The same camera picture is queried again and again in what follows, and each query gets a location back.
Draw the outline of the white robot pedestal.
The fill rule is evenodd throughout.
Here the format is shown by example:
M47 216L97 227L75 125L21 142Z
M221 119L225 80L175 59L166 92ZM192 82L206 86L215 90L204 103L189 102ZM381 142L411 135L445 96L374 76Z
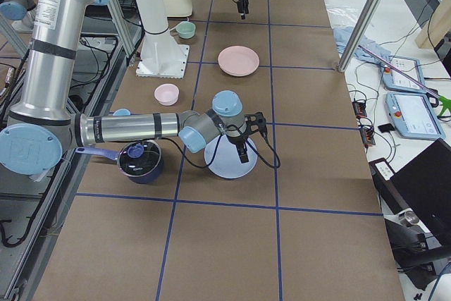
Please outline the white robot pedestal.
M183 78L190 47L171 36L163 0L136 0L144 39L136 74L140 77Z

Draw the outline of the glass pot lid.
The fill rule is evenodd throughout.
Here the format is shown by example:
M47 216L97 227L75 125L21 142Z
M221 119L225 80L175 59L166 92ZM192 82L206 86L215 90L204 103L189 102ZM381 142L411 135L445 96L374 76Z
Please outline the glass pot lid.
M118 166L131 178L155 177L163 168L161 149L152 140L131 142L119 152Z

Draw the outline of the green grabber stick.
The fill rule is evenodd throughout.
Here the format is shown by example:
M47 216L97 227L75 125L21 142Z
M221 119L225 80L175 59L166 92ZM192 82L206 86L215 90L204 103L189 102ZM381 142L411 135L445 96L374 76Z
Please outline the green grabber stick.
M414 78L412 78L410 75L408 75L407 73L405 73L404 71L400 70L399 68L397 68L396 66L394 66L393 64L391 64L390 62L386 61L385 59L381 58L380 56L378 56L377 54L373 53L371 50L367 49L366 47L362 46L361 44L358 45L359 48L361 48L363 51L365 51L367 54L369 54L370 56L374 57L375 59L377 59L378 61L380 61L384 66L389 67L391 70L395 70L396 72L398 72L400 75L404 76L406 79L408 79L409 81L412 81L413 83L415 83L416 85L418 85L421 89L423 89L426 93L430 94L432 97L436 98L441 104L442 104L442 110L439 113L439 116L442 116L446 111L450 111L451 108L451 103L450 103L450 99L439 95L438 93L434 92L433 90L431 90L430 88L428 88L427 86L423 85L422 83L420 83L419 81L415 80Z

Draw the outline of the aluminium frame post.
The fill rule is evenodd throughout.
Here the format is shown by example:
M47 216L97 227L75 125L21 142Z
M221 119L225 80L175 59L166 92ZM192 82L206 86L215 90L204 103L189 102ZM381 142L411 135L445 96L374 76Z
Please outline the aluminium frame post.
M353 54L357 50L357 47L360 44L380 1L381 0L366 0L363 10L357 20L357 24L350 35L345 50L342 53L340 61L337 65L338 72L344 73L346 68L349 66Z

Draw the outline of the metal cup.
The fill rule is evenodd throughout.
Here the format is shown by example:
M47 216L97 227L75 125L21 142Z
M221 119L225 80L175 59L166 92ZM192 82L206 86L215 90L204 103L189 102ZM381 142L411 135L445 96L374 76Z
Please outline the metal cup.
M398 221L407 228L416 226L419 223L419 217L412 210L406 210L398 214Z

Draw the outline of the pink bowl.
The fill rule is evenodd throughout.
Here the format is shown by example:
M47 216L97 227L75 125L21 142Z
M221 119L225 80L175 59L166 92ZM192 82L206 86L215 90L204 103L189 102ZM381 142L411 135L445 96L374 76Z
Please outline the pink bowl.
M154 90L154 98L163 106L172 106L178 101L179 88L170 83L159 85Z

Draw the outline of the black laptop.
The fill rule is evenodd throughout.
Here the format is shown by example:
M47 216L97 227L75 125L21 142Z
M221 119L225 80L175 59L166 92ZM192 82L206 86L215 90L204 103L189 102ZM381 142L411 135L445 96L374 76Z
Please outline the black laptop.
M437 139L391 178L396 190L443 245L450 244L450 146Z

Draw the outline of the black box with label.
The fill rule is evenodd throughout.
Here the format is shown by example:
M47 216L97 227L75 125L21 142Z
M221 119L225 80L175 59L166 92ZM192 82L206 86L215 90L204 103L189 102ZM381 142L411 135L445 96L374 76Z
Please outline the black box with label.
M395 175L393 168L385 158L376 159L369 162L373 183L381 197L395 214L408 209L409 205L402 198L395 188L391 178Z

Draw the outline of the blue plate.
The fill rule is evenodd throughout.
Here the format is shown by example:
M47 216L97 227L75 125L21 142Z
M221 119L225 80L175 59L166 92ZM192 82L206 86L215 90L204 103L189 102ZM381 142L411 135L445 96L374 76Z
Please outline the blue plate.
M256 152L247 145L249 161L242 163L236 146L228 141L227 137L214 138L204 149L204 160L207 164L214 158L209 170L217 176L227 179L236 179L247 175L257 164Z

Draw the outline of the green cup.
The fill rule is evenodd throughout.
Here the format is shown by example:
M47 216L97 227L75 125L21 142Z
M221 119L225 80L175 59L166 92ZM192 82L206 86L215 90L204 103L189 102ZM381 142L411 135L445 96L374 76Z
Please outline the green cup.
M170 31L175 32L181 39L191 39L195 35L196 25L190 21L182 21L172 27Z

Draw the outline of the dark blue pot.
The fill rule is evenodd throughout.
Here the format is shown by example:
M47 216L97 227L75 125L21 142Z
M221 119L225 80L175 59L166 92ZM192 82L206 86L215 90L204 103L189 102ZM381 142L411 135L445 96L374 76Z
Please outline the dark blue pot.
M138 184L155 181L164 168L161 148L153 140L131 142L120 151L98 147L78 147L75 151L79 154L102 156L116 162L121 173Z

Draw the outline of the pink plate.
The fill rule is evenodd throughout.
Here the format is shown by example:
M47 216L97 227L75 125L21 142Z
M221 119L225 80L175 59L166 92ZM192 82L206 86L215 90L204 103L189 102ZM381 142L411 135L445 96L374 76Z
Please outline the pink plate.
M249 47L231 46L219 53L218 64L225 73L244 77L252 74L259 67L259 56Z

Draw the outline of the lower teach pendant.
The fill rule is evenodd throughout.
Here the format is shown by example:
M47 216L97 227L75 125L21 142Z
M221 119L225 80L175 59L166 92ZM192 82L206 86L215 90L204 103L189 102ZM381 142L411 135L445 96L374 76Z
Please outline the lower teach pendant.
M385 105L392 124L401 137L419 140L446 138L425 94L388 92L385 95Z

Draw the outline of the light blue cup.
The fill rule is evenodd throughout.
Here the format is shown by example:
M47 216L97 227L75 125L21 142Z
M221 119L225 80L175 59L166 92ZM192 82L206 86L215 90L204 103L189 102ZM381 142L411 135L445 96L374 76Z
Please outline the light blue cup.
M130 116L131 112L128 109L117 109L113 112L114 116Z

